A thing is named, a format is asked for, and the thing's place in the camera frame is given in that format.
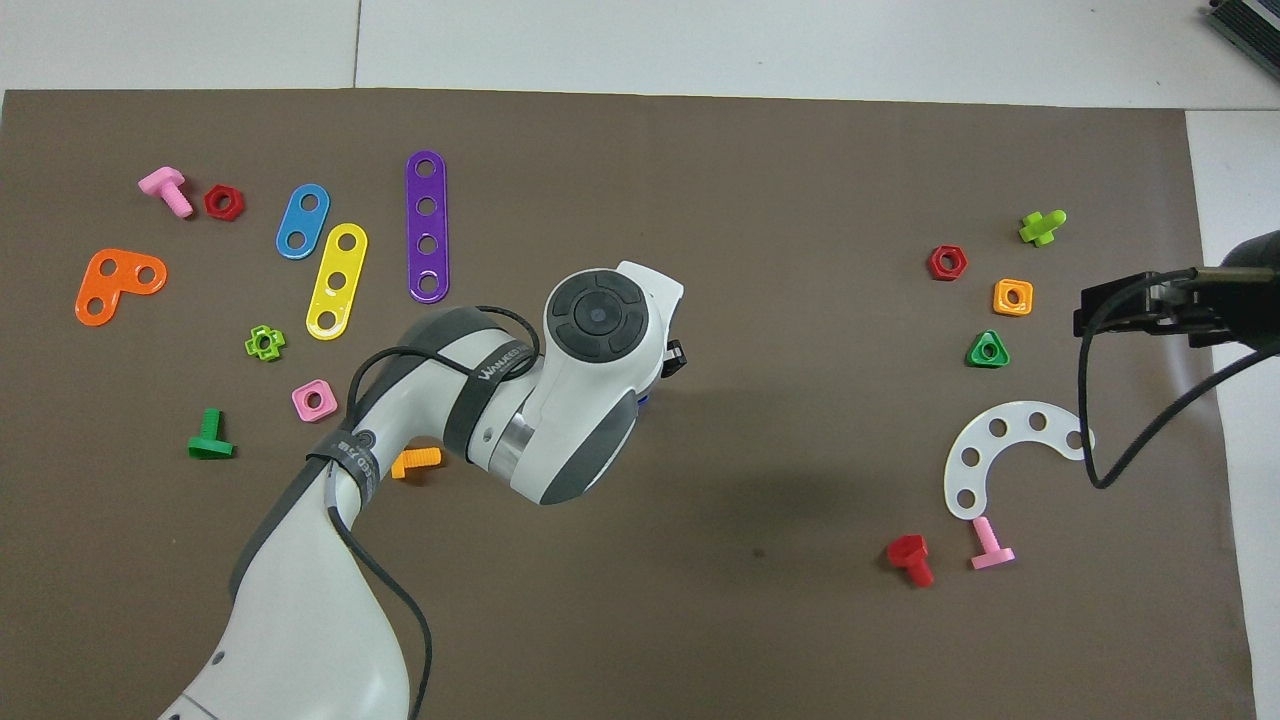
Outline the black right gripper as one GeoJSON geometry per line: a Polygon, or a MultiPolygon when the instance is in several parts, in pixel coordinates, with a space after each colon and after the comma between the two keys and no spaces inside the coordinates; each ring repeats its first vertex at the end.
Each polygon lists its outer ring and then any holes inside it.
{"type": "Polygon", "coordinates": [[[1074,336],[1105,309],[1098,332],[1147,331],[1184,334],[1193,348],[1239,343],[1260,350],[1277,341],[1279,233],[1247,240],[1217,266],[1201,266],[1190,279],[1170,281],[1158,301],[1149,281],[1155,274],[1132,274],[1079,293],[1074,336]]]}

